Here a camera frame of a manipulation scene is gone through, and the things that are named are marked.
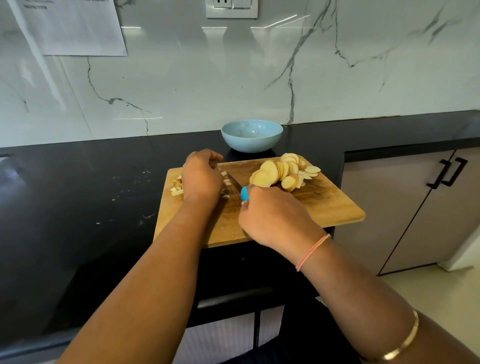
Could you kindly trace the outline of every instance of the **blue knife handle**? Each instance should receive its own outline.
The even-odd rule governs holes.
[[[242,201],[248,201],[247,187],[242,187],[240,197]]]

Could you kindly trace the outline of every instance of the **black cabinet handle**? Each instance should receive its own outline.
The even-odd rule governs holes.
[[[440,163],[445,164],[445,167],[444,167],[444,169],[442,169],[442,171],[438,175],[437,180],[435,181],[435,183],[427,183],[427,186],[431,187],[434,190],[436,190],[438,188],[438,186],[440,186],[440,182],[442,181],[442,179],[444,179],[445,175],[448,172],[448,169],[452,165],[451,162],[449,162],[448,160],[445,160],[445,159],[442,159],[440,161]]]
[[[456,169],[455,173],[453,174],[452,178],[450,178],[449,181],[442,181],[442,183],[445,185],[445,186],[448,186],[448,187],[452,187],[452,184],[456,181],[456,179],[458,178],[458,176],[460,175],[460,173],[462,173],[463,171],[463,168],[465,168],[465,166],[467,165],[468,161],[466,159],[463,159],[463,158],[455,158],[455,160],[457,162],[460,162],[460,165],[458,166],[458,168]]]

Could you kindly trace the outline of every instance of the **switch plate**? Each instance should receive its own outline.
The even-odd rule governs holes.
[[[215,9],[231,9],[232,0],[212,0]]]
[[[235,0],[232,8],[232,0],[205,0],[206,14],[207,18],[215,19],[257,19],[258,18],[258,1],[259,0],[247,0],[251,1],[251,6],[248,6],[247,9],[244,8],[245,5],[248,5],[246,0],[240,0],[242,3],[242,8],[235,7],[235,4],[240,4]]]

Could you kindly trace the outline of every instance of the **gold bangle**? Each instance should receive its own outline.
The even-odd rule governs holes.
[[[405,350],[410,344],[412,343],[413,339],[415,339],[415,336],[417,335],[418,329],[419,329],[419,314],[417,311],[413,310],[413,314],[415,315],[415,323],[413,324],[413,329],[410,332],[410,334],[407,336],[405,341],[395,350],[392,352],[389,352],[388,354],[385,354],[380,358],[379,361],[390,361],[395,359],[403,350]]]

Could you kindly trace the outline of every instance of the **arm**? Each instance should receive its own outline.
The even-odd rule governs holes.
[[[249,187],[240,225],[260,244],[297,264],[325,231],[305,207],[278,188]],[[305,261],[302,273],[317,289],[350,344],[374,360],[395,350],[414,325],[413,308],[392,288],[327,239]],[[480,363],[470,350],[420,314],[417,336],[395,363]]]
[[[184,202],[57,364],[171,363],[192,309],[203,235],[223,188],[222,156],[190,154]]]

